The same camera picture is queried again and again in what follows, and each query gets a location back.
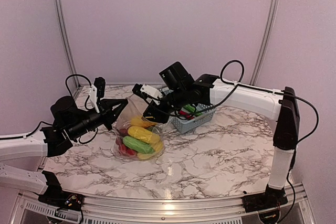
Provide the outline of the clear zip top bag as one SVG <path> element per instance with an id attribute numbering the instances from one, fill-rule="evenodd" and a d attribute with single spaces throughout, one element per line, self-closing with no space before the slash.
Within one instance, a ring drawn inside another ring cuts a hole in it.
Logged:
<path id="1" fill-rule="evenodd" d="M 119 158 L 145 161 L 164 152 L 162 130 L 164 125 L 143 117 L 146 103 L 131 95 L 114 125 L 116 136 L 114 155 Z"/>

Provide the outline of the red fake chili pepper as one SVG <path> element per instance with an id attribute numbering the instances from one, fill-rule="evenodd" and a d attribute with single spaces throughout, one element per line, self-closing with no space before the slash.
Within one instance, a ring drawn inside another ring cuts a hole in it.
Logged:
<path id="1" fill-rule="evenodd" d="M 187 112 L 180 110 L 178 111 L 178 114 L 185 120 L 192 120 L 194 117 L 192 115 L 189 115 Z"/>

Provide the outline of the green fake cucumber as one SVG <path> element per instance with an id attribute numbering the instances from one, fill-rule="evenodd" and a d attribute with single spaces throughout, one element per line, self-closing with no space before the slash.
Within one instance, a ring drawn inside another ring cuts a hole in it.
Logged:
<path id="1" fill-rule="evenodd" d="M 192 104 L 188 104 L 183 106 L 184 109 L 186 109 L 189 113 L 191 113 L 193 116 L 201 116 L 202 112 L 198 112 L 196 106 Z"/>

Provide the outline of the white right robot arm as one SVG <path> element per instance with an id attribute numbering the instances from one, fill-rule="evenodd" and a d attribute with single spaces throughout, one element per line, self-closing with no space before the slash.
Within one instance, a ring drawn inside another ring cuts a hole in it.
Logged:
<path id="1" fill-rule="evenodd" d="M 244 141 L 268 133 L 274 146 L 269 181 L 263 193 L 244 196 L 243 202 L 247 210 L 286 204 L 284 186 L 299 142 L 300 115 L 294 90 L 258 88 L 213 74 L 193 79 L 179 62 L 161 71 L 160 76 L 168 93 L 156 95 L 146 87 L 140 89 L 140 97 L 148 105 L 145 118 L 165 123 L 183 106 L 197 104 L 202 113 L 221 110 L 228 121 L 227 126 L 209 126 L 196 132 L 196 138 L 211 139 L 200 154 L 213 164 L 205 175 L 187 177 L 183 186 L 193 189 L 188 198 L 228 196 L 254 182 L 257 175 L 265 175 L 261 159 Z"/>

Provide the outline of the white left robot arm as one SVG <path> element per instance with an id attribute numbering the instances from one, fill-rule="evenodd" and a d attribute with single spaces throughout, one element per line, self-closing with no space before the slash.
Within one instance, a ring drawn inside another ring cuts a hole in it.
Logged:
<path id="1" fill-rule="evenodd" d="M 82 195 L 64 191 L 52 172 L 32 172 L 5 165 L 5 161 L 24 157 L 56 157 L 64 154 L 80 137 L 101 125 L 112 130 L 126 99 L 102 99 L 97 109 L 79 109 L 71 96 L 57 100 L 51 106 L 53 125 L 34 134 L 8 136 L 1 139 L 1 186 L 29 191 L 41 202 L 66 208 L 80 208 Z"/>

